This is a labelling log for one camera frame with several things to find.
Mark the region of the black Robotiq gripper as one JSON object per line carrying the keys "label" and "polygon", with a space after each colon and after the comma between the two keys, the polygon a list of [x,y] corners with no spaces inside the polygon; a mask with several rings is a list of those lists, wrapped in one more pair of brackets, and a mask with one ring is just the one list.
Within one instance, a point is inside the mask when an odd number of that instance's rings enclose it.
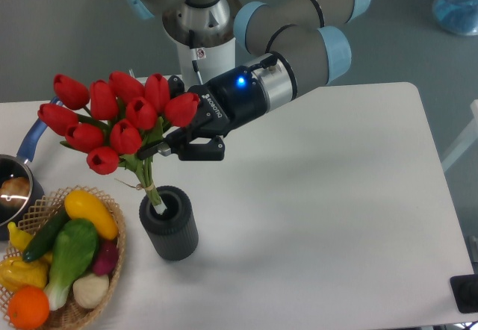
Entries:
{"label": "black Robotiq gripper", "polygon": [[[165,140],[148,143],[136,155],[144,161],[156,154],[175,154],[180,161],[222,161],[225,145],[221,136],[264,115],[267,101],[258,80],[245,66],[212,78],[206,84],[187,91],[177,75],[168,79],[170,99],[197,96],[199,104],[191,123],[169,133]],[[206,143],[187,143],[196,138],[210,138]]]}

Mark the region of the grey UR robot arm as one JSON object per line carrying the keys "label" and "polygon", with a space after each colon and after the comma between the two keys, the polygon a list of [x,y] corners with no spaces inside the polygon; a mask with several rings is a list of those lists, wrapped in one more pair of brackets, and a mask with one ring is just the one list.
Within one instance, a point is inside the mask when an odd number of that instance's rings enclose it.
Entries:
{"label": "grey UR robot arm", "polygon": [[175,154],[220,161],[230,131],[343,75],[351,49],[340,27],[371,0],[289,0],[278,7],[238,0],[127,0],[142,19],[161,18],[182,79],[199,97],[189,126],[150,141],[140,159]]}

